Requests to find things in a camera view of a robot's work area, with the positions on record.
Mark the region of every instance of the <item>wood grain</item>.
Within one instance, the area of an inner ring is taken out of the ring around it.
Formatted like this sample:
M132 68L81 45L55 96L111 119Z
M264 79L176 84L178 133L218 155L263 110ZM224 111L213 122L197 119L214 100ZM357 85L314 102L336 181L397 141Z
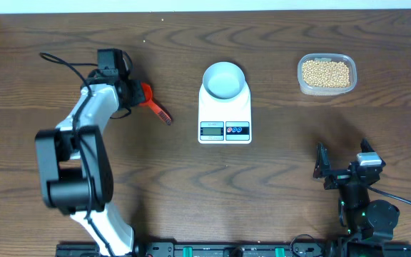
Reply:
M411 199L409 10L0 15L0 256L52 256L59 241L91 240L41 200L34 136L69 113L80 81L37 53L96 62L107 47L131 55L133 77L153 85L174 119L167 127L136 108L104 133L113 199L140 237L265 242L343 233L338 192L312 179L318 141L343 167L368 138L388 164L376 187ZM303 95L296 66L312 52L351 56L355 90ZM217 61L241 66L250 85L248 146L197 142L198 90ZM411 243L411 207L388 201L401 210L395 239Z

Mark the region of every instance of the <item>kitchen scale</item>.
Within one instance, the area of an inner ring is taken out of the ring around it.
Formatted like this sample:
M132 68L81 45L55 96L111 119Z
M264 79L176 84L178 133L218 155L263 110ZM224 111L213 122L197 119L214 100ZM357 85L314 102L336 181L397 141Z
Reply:
M199 143L250 143L251 98L235 64L219 62L204 73L199 89Z

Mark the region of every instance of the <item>plastic container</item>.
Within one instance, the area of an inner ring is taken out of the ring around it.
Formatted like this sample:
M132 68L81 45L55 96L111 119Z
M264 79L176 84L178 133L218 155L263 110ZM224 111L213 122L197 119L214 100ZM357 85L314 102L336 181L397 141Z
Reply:
M319 86L310 86L303 79L303 63L306 61L343 61L350 70L350 86L345 88L324 88ZM312 96L336 96L352 91L357 83L356 64L349 56L344 54L308 54L301 58L298 64L298 81L300 90L307 95Z

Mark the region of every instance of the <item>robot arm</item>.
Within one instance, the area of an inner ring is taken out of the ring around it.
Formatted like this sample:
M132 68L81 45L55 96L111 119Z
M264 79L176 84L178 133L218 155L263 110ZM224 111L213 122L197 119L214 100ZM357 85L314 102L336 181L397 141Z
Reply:
M123 52L118 49L98 51L95 74L98 76L87 78L92 94L83 86L72 112L55 129L36 135L41 190L48 207L70 215L90 233L101 255L123 256L133 251L134 232L111 202L113 178L102 133L112 114L123 108L130 111L129 107L144 102L145 96L141 82L128 79ZM80 138L78 142L74 133ZM81 167L60 167L60 162L71 159L81 159ZM88 167L91 183L84 167Z

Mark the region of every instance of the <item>red measuring cup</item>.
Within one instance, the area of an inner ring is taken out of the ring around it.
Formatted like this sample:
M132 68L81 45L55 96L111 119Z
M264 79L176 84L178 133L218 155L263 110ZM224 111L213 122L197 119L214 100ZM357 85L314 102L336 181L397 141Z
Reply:
M172 119L158 104L155 104L155 102L153 101L153 92L151 90L150 85L142 83L142 90L143 90L143 94L145 95L147 100L144 101L143 103L140 103L139 105L150 107L150 109L156 115L158 115L158 117L162 121L164 121L166 124L170 125L172 123Z

